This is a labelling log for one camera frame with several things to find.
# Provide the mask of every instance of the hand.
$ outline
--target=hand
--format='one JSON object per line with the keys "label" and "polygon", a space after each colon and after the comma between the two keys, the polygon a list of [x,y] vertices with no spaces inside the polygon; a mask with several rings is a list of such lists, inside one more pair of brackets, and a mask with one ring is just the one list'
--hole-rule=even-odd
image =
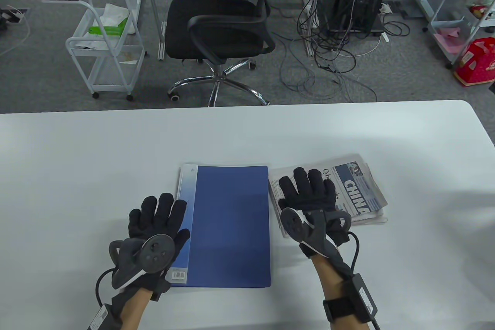
{"label": "hand", "polygon": [[[320,171],[311,169],[307,174],[303,168],[294,169],[294,180],[297,190],[288,176],[279,179],[279,185],[285,198],[279,200],[280,209],[287,207],[301,210],[304,214],[308,211],[322,209],[324,211],[336,210],[335,185],[330,179],[323,180]],[[331,220],[326,226],[327,235],[333,242],[340,246],[349,241],[349,236],[341,226],[340,220]],[[306,245],[299,245],[307,257],[316,254]]]}
{"label": "hand", "polygon": [[[141,205],[141,210],[134,209],[129,213],[129,237],[147,240],[156,234],[166,234],[175,242],[175,255],[170,265],[177,259],[180,250],[191,237],[188,229],[180,229],[184,213],[186,212],[186,201],[177,200],[169,193],[163,193],[156,207],[156,197],[148,196]],[[132,285],[143,287],[149,291],[157,292],[160,277],[165,277],[169,267],[163,274],[146,274],[136,279]],[[164,287],[159,292],[165,292],[170,287]]]}

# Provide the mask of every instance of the newspaper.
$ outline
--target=newspaper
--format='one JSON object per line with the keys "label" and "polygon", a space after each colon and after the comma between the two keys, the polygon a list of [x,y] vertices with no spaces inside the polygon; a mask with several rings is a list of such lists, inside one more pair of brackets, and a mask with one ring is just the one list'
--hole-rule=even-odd
{"label": "newspaper", "polygon": [[[283,198],[283,192],[278,180],[283,176],[288,176],[295,184],[293,171],[296,167],[271,169],[268,174],[270,195],[285,238],[288,234],[280,222],[281,210],[278,205],[279,199]],[[351,215],[353,226],[379,224],[388,220],[383,216],[382,210],[387,205],[387,201],[373,180],[368,165],[360,155],[352,154],[302,167],[306,171],[318,169],[324,178],[332,180],[336,190],[336,207]]]}

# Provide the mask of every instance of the red bag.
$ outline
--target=red bag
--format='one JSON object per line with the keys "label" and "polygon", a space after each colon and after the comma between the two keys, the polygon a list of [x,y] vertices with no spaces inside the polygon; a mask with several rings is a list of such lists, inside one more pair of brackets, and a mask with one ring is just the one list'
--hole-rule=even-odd
{"label": "red bag", "polygon": [[495,38],[480,38],[469,45],[454,76],[465,86],[495,81]]}

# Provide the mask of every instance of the white desk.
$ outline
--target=white desk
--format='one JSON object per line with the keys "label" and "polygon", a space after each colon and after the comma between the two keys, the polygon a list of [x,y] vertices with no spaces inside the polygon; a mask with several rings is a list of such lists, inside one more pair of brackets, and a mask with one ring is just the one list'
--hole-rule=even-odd
{"label": "white desk", "polygon": [[[389,201],[387,224],[354,229],[382,330],[487,330],[495,317],[495,265],[478,260],[495,249],[495,150],[465,102],[14,114],[0,132],[2,330],[87,328],[108,243],[145,196],[175,191],[182,163],[352,152]],[[310,261],[271,217],[271,288],[175,288],[140,329],[328,329]]]}

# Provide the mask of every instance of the blue folder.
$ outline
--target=blue folder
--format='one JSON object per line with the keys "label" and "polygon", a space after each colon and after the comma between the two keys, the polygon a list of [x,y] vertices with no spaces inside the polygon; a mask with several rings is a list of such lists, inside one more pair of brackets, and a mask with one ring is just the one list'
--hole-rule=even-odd
{"label": "blue folder", "polygon": [[191,231],[168,270],[173,286],[269,287],[268,168],[184,165],[177,198]]}

